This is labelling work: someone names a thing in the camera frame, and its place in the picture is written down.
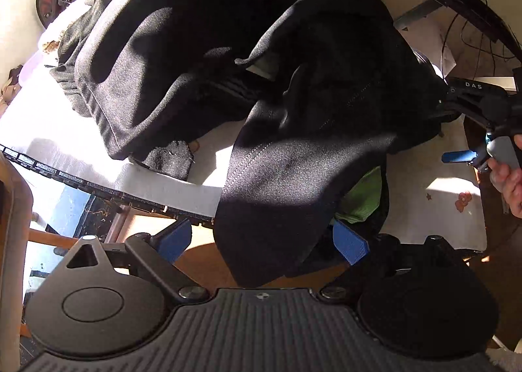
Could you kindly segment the person right hand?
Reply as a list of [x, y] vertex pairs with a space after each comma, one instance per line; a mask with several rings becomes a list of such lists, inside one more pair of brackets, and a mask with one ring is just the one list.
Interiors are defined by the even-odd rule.
[[487, 160], [490, 167], [490, 180], [494, 187], [502, 194], [510, 207], [511, 214], [521, 218], [522, 203], [522, 171], [521, 168], [511, 170], [510, 166], [500, 163], [496, 159]]

